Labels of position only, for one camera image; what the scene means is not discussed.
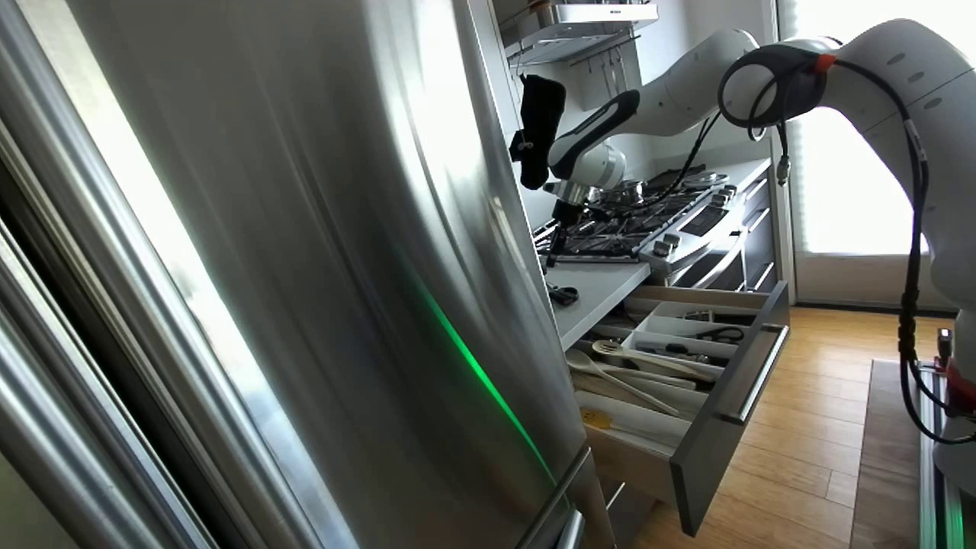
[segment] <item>countertop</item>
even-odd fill
[[[745,189],[770,169],[770,160],[711,166],[726,186]],[[556,312],[563,347],[574,347],[608,312],[652,275],[650,263],[556,263],[546,284],[576,287],[579,299]]]

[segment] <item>refrigerator door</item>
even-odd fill
[[[216,544],[610,546],[489,0],[72,9],[0,0],[0,213]]]

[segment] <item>stainless steel refrigerator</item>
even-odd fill
[[[73,544],[613,546],[498,55],[489,0],[0,0],[0,445]]]

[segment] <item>green led light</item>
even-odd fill
[[[519,430],[519,437],[525,440],[525,445],[531,447],[531,456],[540,460],[546,480],[556,484],[556,477],[540,453],[540,445],[529,437],[525,424],[519,420],[515,409],[508,403],[508,396],[498,392],[498,384],[490,381],[490,375],[485,372],[485,365],[478,364],[478,357],[466,347],[465,335],[455,330],[455,324],[449,319],[449,313],[437,304],[437,299],[430,294],[423,294],[428,307],[435,312],[437,324],[449,333],[455,351],[465,357],[465,365],[478,377],[478,384],[485,388],[485,394],[496,400],[496,405],[508,414],[508,420]]]

